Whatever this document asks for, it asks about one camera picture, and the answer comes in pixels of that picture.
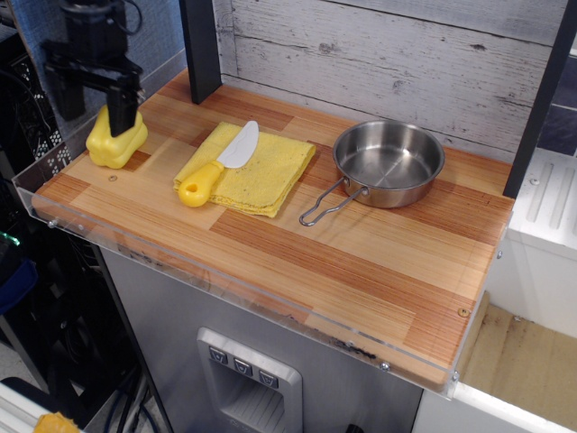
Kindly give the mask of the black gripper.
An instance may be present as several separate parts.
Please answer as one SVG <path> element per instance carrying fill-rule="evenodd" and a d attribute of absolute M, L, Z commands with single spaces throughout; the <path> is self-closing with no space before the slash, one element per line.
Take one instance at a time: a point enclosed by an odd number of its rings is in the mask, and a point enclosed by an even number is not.
<path fill-rule="evenodd" d="M 124 8 L 62 8 L 65 41 L 46 40 L 45 70 L 66 121 L 86 111 L 84 89 L 106 92 L 110 133 L 119 136 L 134 126 L 142 68 L 127 58 L 128 38 L 143 24 L 136 11 L 131 27 Z"/>

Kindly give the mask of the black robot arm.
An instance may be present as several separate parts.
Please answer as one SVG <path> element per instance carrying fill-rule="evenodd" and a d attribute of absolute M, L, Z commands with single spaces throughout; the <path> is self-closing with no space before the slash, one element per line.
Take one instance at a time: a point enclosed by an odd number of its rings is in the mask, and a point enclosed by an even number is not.
<path fill-rule="evenodd" d="M 44 69 L 63 119 L 86 112 L 84 89 L 106 94 L 110 134 L 134 127 L 142 68 L 129 60 L 128 38 L 143 25 L 134 1 L 61 1 L 67 39 L 46 40 Z"/>

